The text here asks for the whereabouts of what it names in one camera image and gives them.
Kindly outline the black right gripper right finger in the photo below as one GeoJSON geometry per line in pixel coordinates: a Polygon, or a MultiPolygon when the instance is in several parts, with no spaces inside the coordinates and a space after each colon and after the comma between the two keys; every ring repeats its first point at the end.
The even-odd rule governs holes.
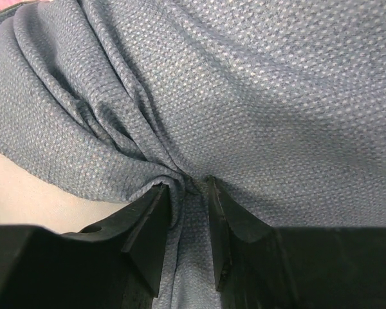
{"type": "Polygon", "coordinates": [[[208,179],[223,308],[386,308],[386,228],[271,227],[208,179]]]}

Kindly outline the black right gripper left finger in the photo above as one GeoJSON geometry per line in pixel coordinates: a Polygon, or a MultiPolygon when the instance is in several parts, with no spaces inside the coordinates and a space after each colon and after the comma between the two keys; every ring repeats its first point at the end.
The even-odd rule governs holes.
{"type": "Polygon", "coordinates": [[[150,308],[170,221],[156,185],[79,232],[0,225],[0,308],[150,308]]]}

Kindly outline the white pillow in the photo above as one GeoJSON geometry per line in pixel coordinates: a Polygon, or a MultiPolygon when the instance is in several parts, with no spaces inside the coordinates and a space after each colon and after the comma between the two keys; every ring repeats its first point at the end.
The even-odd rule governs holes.
{"type": "Polygon", "coordinates": [[[125,206],[76,197],[0,153],[0,225],[38,225],[59,234],[78,232],[125,206]]]}

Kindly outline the blue-grey pillowcase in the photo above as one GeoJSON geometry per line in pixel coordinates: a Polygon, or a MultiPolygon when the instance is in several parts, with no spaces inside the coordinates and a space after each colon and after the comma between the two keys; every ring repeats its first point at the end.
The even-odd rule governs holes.
{"type": "Polygon", "coordinates": [[[87,200],[170,187],[155,308],[219,308],[205,179],[273,226],[386,227],[386,1],[0,13],[0,153],[87,200]]]}

